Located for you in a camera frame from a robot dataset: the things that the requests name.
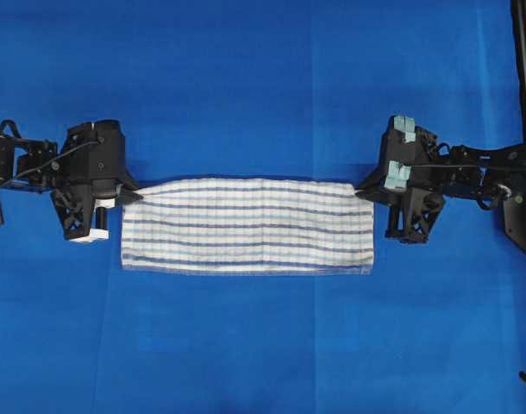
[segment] cable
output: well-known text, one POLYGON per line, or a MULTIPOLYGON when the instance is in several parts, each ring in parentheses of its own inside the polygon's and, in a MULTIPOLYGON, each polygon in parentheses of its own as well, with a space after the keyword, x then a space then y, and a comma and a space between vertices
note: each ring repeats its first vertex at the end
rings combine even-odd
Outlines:
POLYGON ((6 185, 10 184, 12 181, 14 181, 16 179, 19 179, 20 177, 23 177, 24 175, 28 175, 29 173, 33 173, 35 171, 40 171, 41 169, 46 168, 47 166, 50 166, 56 160, 60 160, 60 159, 62 159, 64 157, 74 153, 75 151, 78 151, 81 148, 89 147, 90 145, 98 145, 98 144, 99 144, 98 141, 89 141, 89 142, 85 142, 84 144, 78 145, 78 146, 76 146, 76 147, 74 147, 72 149, 69 149, 69 150, 65 151, 64 153, 62 153, 60 155, 56 155, 54 158, 52 158, 51 160, 41 164, 40 166, 37 166, 35 168, 29 168, 28 170, 22 171, 19 174, 15 175, 11 179, 7 179, 6 181, 4 181, 4 182, 2 182, 0 184, 0 188, 5 187, 6 185))
POLYGON ((401 163, 403 166, 421 167, 421 168, 488 168, 499 171, 526 171, 526 166, 479 166, 476 164, 411 164, 401 163))

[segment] striped towel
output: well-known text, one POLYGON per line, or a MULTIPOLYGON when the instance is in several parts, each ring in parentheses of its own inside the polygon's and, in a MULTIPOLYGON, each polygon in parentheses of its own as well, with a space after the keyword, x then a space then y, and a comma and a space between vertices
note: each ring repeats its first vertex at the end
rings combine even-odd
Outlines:
POLYGON ((185 179, 126 206, 122 264, 194 274, 368 273, 373 204, 350 184, 185 179))

